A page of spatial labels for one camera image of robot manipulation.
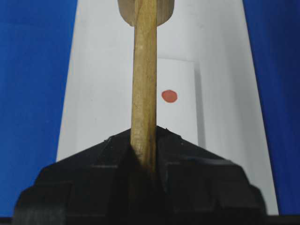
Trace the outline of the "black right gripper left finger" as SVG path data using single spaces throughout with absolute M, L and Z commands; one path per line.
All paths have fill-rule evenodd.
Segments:
M 152 225 L 129 200 L 130 131 L 41 170 L 15 206 L 16 225 Z

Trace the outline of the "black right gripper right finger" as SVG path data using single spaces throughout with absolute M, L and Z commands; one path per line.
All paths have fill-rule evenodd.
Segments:
M 152 225 L 265 225 L 261 191 L 238 164 L 157 127 L 161 187 Z

